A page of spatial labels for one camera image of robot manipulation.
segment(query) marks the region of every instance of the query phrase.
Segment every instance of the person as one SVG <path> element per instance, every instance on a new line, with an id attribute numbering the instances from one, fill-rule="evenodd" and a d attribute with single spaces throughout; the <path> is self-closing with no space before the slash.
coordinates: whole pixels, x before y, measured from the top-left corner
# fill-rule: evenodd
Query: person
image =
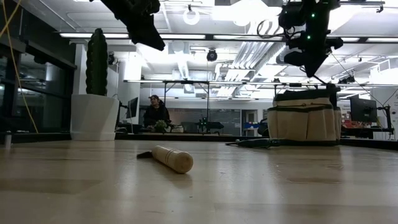
<path id="1" fill-rule="evenodd" d="M 150 97 L 150 106 L 144 114 L 144 126 L 146 128 L 153 128 L 157 121 L 163 120 L 170 123 L 170 115 L 163 101 L 157 95 Z"/>

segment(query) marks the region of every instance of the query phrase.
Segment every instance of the white planter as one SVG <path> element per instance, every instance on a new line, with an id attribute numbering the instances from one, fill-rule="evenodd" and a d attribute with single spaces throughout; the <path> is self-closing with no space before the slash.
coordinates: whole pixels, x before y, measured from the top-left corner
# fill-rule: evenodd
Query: white planter
<path id="1" fill-rule="evenodd" d="M 98 95 L 72 95 L 72 128 L 76 141 L 114 140 L 119 100 Z"/>

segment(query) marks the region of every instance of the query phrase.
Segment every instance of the canvas tool bag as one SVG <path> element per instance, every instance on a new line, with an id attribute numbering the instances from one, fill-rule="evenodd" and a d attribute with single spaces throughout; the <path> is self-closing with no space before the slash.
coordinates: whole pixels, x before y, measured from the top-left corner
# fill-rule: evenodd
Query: canvas tool bag
<path id="1" fill-rule="evenodd" d="M 330 102 L 331 94 L 330 90 L 278 94 L 268 109 L 270 138 L 301 145 L 338 144 L 341 111 Z"/>

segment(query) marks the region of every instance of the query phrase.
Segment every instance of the yellow cable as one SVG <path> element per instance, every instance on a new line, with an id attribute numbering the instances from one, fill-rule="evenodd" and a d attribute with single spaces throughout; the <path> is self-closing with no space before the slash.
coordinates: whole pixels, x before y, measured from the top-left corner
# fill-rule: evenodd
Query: yellow cable
<path id="1" fill-rule="evenodd" d="M 19 78 L 18 67 L 17 67 L 17 63 L 16 63 L 16 61 L 15 61 L 14 51 L 13 51 L 13 49 L 12 49 L 12 42 L 11 42 L 10 31 L 9 31 L 9 29 L 8 29 L 8 24 L 9 24 L 9 22 L 11 21 L 12 16 L 14 15 L 14 13 L 12 13 L 10 19 L 8 20 L 8 19 L 7 19 L 7 12 L 6 12 L 6 2 L 5 2 L 5 1 L 2 2 L 2 9 L 3 9 L 3 11 L 4 11 L 4 19 L 6 20 L 6 26 L 5 26 L 5 28 L 4 28 L 3 30 L 7 30 L 8 42 L 9 42 L 9 45 L 10 45 L 12 62 L 14 63 L 14 68 L 15 68 L 16 77 L 17 77 L 17 79 L 18 79 L 19 88 L 21 89 L 22 98 L 24 99 L 24 103 L 25 103 L 25 106 L 26 106 L 26 110 L 27 110 L 27 112 L 28 112 L 28 114 L 29 114 L 30 120 L 31 120 L 32 123 L 33 123 L 33 126 L 34 126 L 34 128 L 35 128 L 35 130 L 36 130 L 36 133 L 38 134 L 39 131 L 37 130 L 36 123 L 35 123 L 35 121 L 34 121 L 32 115 L 31 115 L 31 113 L 30 113 L 29 107 L 28 107 L 28 105 L 27 105 L 27 103 L 26 103 L 26 99 L 25 99 L 24 92 L 22 91 L 21 79 Z"/>
<path id="2" fill-rule="evenodd" d="M 6 25 L 4 26 L 4 28 L 0 32 L 0 37 L 3 35 L 3 33 L 6 31 L 6 29 L 8 30 L 8 25 L 10 24 L 12 18 L 14 18 L 15 13 L 17 13 L 18 7 L 21 4 L 21 2 L 22 2 L 22 0 L 18 1 L 17 6 L 15 7 L 14 12 L 12 12 L 12 14 L 11 14 L 11 16 L 10 16 L 8 21 L 7 21 L 7 15 L 6 15 L 6 13 L 4 13 L 4 17 L 6 18 Z"/>

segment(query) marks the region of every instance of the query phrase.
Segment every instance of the computer monitor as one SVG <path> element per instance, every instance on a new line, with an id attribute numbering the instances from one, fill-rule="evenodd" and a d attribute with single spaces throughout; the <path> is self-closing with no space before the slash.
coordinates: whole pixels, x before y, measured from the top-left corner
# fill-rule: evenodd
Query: computer monitor
<path id="1" fill-rule="evenodd" d="M 374 100 L 350 98 L 351 120 L 359 122 L 377 122 L 377 105 Z"/>
<path id="2" fill-rule="evenodd" d="M 138 97 L 128 101 L 126 118 L 135 118 L 137 116 Z"/>

